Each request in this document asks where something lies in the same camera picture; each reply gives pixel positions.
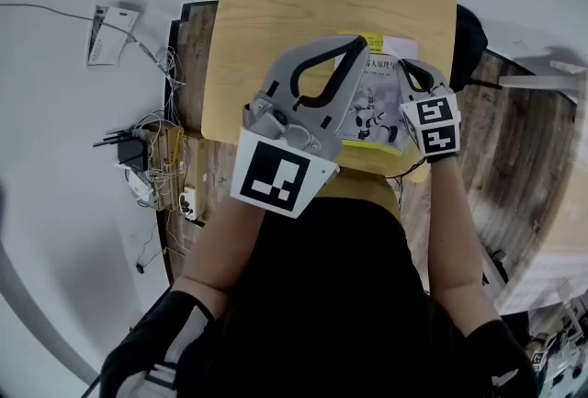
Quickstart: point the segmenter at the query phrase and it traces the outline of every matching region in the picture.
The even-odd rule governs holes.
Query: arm
[[[218,318],[253,252],[266,211],[225,198],[200,232],[172,290],[189,293]]]
[[[455,157],[432,164],[429,279],[431,296],[468,336],[500,319],[481,285],[481,245]]]

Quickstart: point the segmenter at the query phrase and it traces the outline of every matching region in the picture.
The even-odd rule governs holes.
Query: wooden floor
[[[199,130],[202,97],[216,5],[193,5],[181,24],[177,51],[185,80],[176,95],[180,119],[189,130]],[[502,249],[505,268],[512,273],[541,230],[561,178],[569,151],[575,106],[548,91],[501,89],[498,76],[526,74],[512,63],[485,52],[472,76],[472,85],[458,93],[462,112],[463,171],[469,204],[480,238],[489,252]],[[207,214],[229,191],[236,147],[213,143],[209,155]],[[430,183],[403,183],[401,222],[413,262],[426,276]],[[170,231],[185,248],[198,228],[172,215]],[[168,237],[174,246],[173,237]],[[183,259],[172,253],[176,277]]]

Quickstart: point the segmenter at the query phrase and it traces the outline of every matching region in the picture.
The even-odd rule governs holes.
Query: desk
[[[284,51],[344,30],[378,32],[418,42],[419,58],[451,74],[456,0],[220,0],[210,46],[202,132],[237,143],[243,105],[251,100],[272,62]],[[332,63],[304,73],[301,91],[320,94]],[[345,147],[339,165],[396,176],[419,161],[411,142],[404,155]],[[411,174],[422,181],[423,165]]]

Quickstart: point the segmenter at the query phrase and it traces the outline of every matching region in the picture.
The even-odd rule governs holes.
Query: cable
[[[169,246],[166,246],[164,249],[162,249],[161,251],[158,251],[157,253],[155,253],[151,259],[149,259],[149,261],[147,261],[145,264],[142,265],[143,269],[145,269],[147,266],[149,266],[151,264],[151,261],[153,261],[156,257],[158,257],[160,254],[164,255],[166,251],[171,251],[172,253],[176,253],[178,256],[182,256],[184,259],[187,258],[186,255],[183,255],[182,253],[180,253],[179,251],[176,251],[174,249],[172,249]]]
[[[385,176],[385,177],[386,177],[387,179],[394,179],[394,178],[396,178],[396,177],[404,177],[404,176],[406,176],[406,175],[410,174],[412,171],[414,171],[414,170],[415,170],[417,167],[419,167],[420,165],[422,165],[422,164],[424,163],[424,161],[425,161],[425,158],[423,158],[423,159],[422,159],[421,161],[419,161],[418,163],[416,163],[416,164],[412,165],[412,166],[411,166],[411,168],[410,168],[408,171],[406,171],[405,173],[398,174],[397,176]]]
[[[386,179],[394,179],[398,183],[398,186],[400,188],[400,196],[398,197],[398,210],[402,210],[402,193],[404,192],[404,183],[402,182],[402,178],[405,177],[406,175],[409,175],[417,167],[419,167],[420,165],[422,165],[424,163],[424,161],[425,161],[425,158],[423,158],[418,163],[415,163],[414,165],[412,165],[411,168],[408,171],[406,171],[406,172],[404,172],[402,174],[398,174],[397,176],[388,176],[388,177],[386,177]]]
[[[175,108],[174,92],[179,87],[186,84],[182,81],[178,81],[178,79],[184,79],[184,66],[182,66],[182,61],[180,60],[180,57],[177,55],[177,53],[175,53],[175,50],[172,47],[167,47],[167,50],[165,52],[165,58],[162,58],[159,61],[159,63],[162,63],[163,60],[165,62],[164,68],[168,70],[168,76],[166,76],[167,84],[169,84],[170,86],[170,94],[169,98],[167,98],[167,101],[165,102],[165,108],[169,107],[171,109],[170,119],[175,120],[179,123],[180,118],[177,113],[177,109]]]
[[[178,246],[180,246],[183,249],[186,249],[188,251],[188,253],[189,253],[190,250],[188,248],[186,248],[185,246],[182,246],[180,244],[180,242],[177,241],[177,238],[175,237],[175,235],[172,232],[169,231],[169,221],[171,220],[171,218],[172,218],[172,212],[168,213],[168,215],[167,215],[167,222],[165,224],[165,232],[171,234],[172,235],[172,238],[174,238],[175,244],[177,244]]]
[[[190,250],[188,248],[186,248],[185,246],[182,245],[178,245],[179,247],[181,247],[184,251],[187,251],[188,254],[190,254]]]
[[[154,112],[149,112],[148,114],[141,117],[134,125],[129,127],[129,132],[138,138],[144,138],[143,136],[143,128],[146,125],[151,123],[158,122],[159,126],[157,131],[155,132],[153,137],[149,137],[150,139],[150,151],[149,151],[149,172],[146,175],[148,178],[149,183],[151,184],[154,192],[160,198],[161,196],[168,195],[172,192],[173,187],[172,184],[176,181],[177,178],[184,175],[184,182],[186,181],[187,177],[187,169],[190,164],[190,154],[189,154],[189,147],[187,145],[187,136],[184,134],[184,130],[181,125],[177,125],[171,120],[161,118],[158,113],[162,112],[161,110],[156,110]],[[174,159],[169,163],[161,162],[158,167],[153,167],[153,157],[155,155],[155,144],[159,136],[162,133],[163,129],[163,122],[170,124],[174,128],[178,128],[179,131],[176,135],[175,140],[175,151],[174,151]],[[169,189],[166,192],[162,192],[162,189],[169,184]]]
[[[155,230],[156,226],[157,226],[157,222],[155,222],[155,225],[151,229],[151,237],[143,244],[143,250],[141,251],[141,255],[139,257],[137,257],[137,264],[140,264],[139,261],[141,260],[141,258],[145,254],[145,248],[147,247],[147,244],[149,244],[151,242],[151,240],[153,239],[153,231]]]
[[[131,34],[130,32],[127,32],[125,29],[123,28],[119,28],[117,26],[113,26],[112,24],[108,24],[107,22],[100,22],[99,19],[94,19],[91,17],[84,17],[84,16],[78,16],[77,14],[70,14],[67,12],[62,12],[59,11],[57,9],[53,9],[52,7],[48,7],[48,6],[42,6],[42,5],[35,5],[35,4],[31,4],[31,3],[0,3],[0,7],[32,7],[32,8],[37,8],[37,9],[44,9],[46,11],[50,11],[54,14],[58,14],[59,16],[64,16],[64,17],[73,17],[76,19],[82,19],[82,20],[87,20],[89,22],[92,22],[93,24],[95,23],[100,23],[101,26],[105,26],[105,27],[109,27],[109,28],[113,28],[114,30],[118,30],[119,32],[122,32],[123,34],[127,35],[133,43],[136,43],[139,48],[141,49],[141,51],[143,53],[145,53],[150,60],[155,63],[155,65],[164,73],[165,77],[167,78],[167,80],[170,82],[170,85],[172,86],[172,93],[171,96],[174,94],[174,90],[175,88],[178,88],[181,85],[185,85],[186,83],[182,83],[180,81],[177,81],[174,77],[172,77],[170,75],[170,71],[175,70],[175,63],[173,64],[173,66],[171,64],[169,64],[169,60],[167,60],[165,62],[165,65],[163,63],[161,63],[161,60],[157,60],[157,58],[155,57],[155,55],[153,55],[151,53],[151,51],[147,48],[147,46],[142,43],[140,40],[138,40],[133,34]],[[175,61],[175,57],[177,57],[177,55],[175,54],[174,49],[171,49],[171,47],[168,47],[167,49],[167,54],[166,54],[166,58],[169,56],[169,53],[172,53],[172,58]]]

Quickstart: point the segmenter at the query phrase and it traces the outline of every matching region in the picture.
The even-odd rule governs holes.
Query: wooden panel
[[[205,218],[208,218],[216,210],[217,204],[231,192],[232,168],[236,156],[237,147],[235,145],[210,142],[209,197]]]
[[[204,84],[209,63],[210,41],[216,4],[190,7],[188,21],[180,25],[177,38],[177,54],[183,73],[179,79],[186,85],[175,93],[175,105],[182,125],[191,131],[200,131]]]
[[[167,163],[170,173],[177,174],[179,162],[183,158],[182,140],[184,139],[184,129],[182,127],[163,127],[162,133],[165,135],[167,144]],[[180,181],[176,176],[170,181],[170,196],[172,210],[179,210]]]
[[[196,189],[196,217],[201,219],[206,211],[209,194],[210,141],[201,135],[188,135],[186,143],[188,158],[184,187],[191,186]]]
[[[259,90],[282,52],[342,30],[380,32],[418,42],[419,57],[451,73],[456,0],[220,0],[213,31],[202,132],[206,138],[237,143],[242,107]],[[317,94],[332,66],[305,80],[303,92]],[[385,175],[418,161],[364,149],[344,149],[342,164]]]

